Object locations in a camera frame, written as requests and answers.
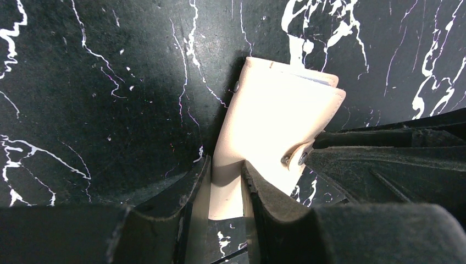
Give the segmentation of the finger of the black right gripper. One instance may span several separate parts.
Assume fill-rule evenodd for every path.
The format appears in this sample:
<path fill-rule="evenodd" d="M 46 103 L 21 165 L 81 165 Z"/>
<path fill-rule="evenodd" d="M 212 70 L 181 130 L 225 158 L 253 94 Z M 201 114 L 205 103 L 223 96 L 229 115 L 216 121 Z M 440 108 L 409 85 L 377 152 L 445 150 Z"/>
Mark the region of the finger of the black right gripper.
<path fill-rule="evenodd" d="M 381 126 L 322 132 L 314 149 L 344 146 L 451 147 L 465 145 L 465 109 Z"/>
<path fill-rule="evenodd" d="M 436 204 L 465 226 L 465 146 L 328 147 L 306 165 L 352 203 Z"/>

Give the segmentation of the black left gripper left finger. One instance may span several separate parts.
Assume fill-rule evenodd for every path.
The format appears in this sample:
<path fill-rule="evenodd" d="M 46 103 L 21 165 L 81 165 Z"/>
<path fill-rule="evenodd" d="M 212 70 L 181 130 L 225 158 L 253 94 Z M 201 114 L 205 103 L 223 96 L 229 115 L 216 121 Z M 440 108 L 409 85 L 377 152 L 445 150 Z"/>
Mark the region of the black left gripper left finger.
<path fill-rule="evenodd" d="M 131 206 L 1 210 L 1 263 L 205 263 L 211 158 Z"/>

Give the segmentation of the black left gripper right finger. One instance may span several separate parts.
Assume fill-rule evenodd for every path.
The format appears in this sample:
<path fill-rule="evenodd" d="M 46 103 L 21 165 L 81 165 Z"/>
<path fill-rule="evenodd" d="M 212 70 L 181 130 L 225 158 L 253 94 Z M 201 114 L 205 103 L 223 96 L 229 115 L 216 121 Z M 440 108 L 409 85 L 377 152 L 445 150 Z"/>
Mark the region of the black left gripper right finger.
<path fill-rule="evenodd" d="M 465 263 L 465 231 L 443 207 L 363 203 L 309 208 L 245 162 L 250 263 Z"/>

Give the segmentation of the beige leather card holder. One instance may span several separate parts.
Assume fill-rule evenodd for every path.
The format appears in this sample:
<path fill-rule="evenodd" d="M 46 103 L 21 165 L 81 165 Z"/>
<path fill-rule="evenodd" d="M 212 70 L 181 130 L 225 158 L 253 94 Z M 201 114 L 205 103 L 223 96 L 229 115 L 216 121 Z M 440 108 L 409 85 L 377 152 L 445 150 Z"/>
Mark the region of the beige leather card holder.
<path fill-rule="evenodd" d="M 241 168 L 248 161 L 284 194 L 295 188 L 315 138 L 346 93 L 336 75 L 247 57 L 212 158 L 209 218 L 241 217 Z"/>

